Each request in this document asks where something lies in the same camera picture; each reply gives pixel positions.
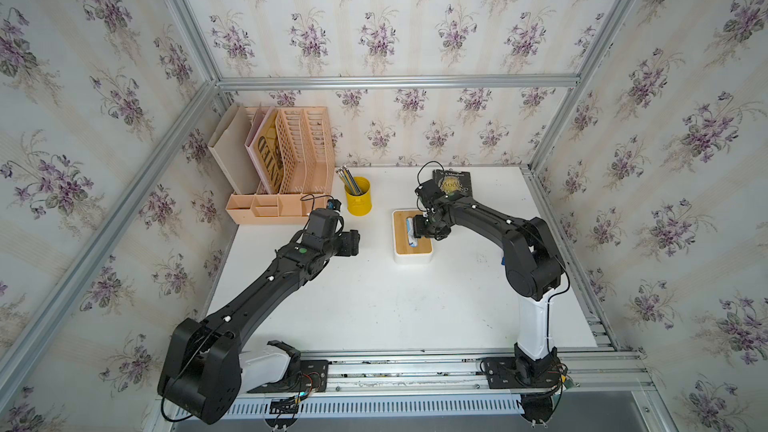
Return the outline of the white bamboo tissue box lid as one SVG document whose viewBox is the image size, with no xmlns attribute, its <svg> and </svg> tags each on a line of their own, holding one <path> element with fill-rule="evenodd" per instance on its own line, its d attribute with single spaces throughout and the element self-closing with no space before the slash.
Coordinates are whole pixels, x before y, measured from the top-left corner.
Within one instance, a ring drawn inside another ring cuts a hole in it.
<svg viewBox="0 0 768 432">
<path fill-rule="evenodd" d="M 433 254 L 433 246 L 428 238 L 417 238 L 414 218 L 423 213 L 413 209 L 401 209 L 392 212 L 394 257 L 397 260 L 427 260 Z"/>
</svg>

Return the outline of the blue tissue paper pack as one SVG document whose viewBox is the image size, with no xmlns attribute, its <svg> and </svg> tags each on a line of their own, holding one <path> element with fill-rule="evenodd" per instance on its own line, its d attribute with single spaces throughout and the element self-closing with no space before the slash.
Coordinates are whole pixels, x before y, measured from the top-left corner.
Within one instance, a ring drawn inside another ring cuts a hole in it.
<svg viewBox="0 0 768 432">
<path fill-rule="evenodd" d="M 418 238 L 415 235 L 413 217 L 406 218 L 406 234 L 408 245 L 412 248 L 416 248 L 418 246 Z"/>
</svg>

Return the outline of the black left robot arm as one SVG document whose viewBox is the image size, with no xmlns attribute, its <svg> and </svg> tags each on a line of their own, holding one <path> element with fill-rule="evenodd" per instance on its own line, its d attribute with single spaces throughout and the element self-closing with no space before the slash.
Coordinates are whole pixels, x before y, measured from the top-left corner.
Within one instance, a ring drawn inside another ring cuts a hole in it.
<svg viewBox="0 0 768 432">
<path fill-rule="evenodd" d="M 174 329 L 157 392 L 206 424 L 220 420 L 242 390 L 240 353 L 277 306 L 312 281 L 334 256 L 359 253 L 360 234 L 345 231 L 334 209 L 313 210 L 275 252 L 263 274 L 219 310 Z"/>
</svg>

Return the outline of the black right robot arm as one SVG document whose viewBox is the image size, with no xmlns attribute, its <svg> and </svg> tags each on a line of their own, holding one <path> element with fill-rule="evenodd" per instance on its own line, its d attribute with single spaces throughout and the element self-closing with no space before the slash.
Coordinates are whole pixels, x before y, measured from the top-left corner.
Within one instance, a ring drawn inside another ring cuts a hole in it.
<svg viewBox="0 0 768 432">
<path fill-rule="evenodd" d="M 549 312 L 565 275 L 562 256 L 548 224 L 541 218 L 513 217 L 459 193 L 447 194 L 433 180 L 415 189 L 423 208 L 414 218 L 414 235 L 441 241 L 455 226 L 463 227 L 498 246 L 506 280 L 520 296 L 520 329 L 515 355 L 525 364 L 555 360 Z"/>
</svg>

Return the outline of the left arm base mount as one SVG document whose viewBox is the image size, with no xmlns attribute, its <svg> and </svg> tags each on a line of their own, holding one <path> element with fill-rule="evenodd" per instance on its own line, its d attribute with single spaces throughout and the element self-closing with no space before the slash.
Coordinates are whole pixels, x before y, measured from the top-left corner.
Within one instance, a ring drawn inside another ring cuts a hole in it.
<svg viewBox="0 0 768 432">
<path fill-rule="evenodd" d="M 328 360 L 301 359 L 297 366 L 290 366 L 279 381 L 260 385 L 248 393 L 325 392 L 329 365 Z"/>
</svg>

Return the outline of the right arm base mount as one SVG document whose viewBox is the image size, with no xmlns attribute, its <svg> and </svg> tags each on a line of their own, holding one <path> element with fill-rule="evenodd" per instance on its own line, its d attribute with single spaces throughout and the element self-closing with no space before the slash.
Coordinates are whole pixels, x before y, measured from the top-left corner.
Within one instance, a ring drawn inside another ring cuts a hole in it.
<svg viewBox="0 0 768 432">
<path fill-rule="evenodd" d="M 527 357 L 486 357 L 480 371 L 490 389 L 558 389 L 567 366 L 557 357 L 531 360 Z"/>
</svg>

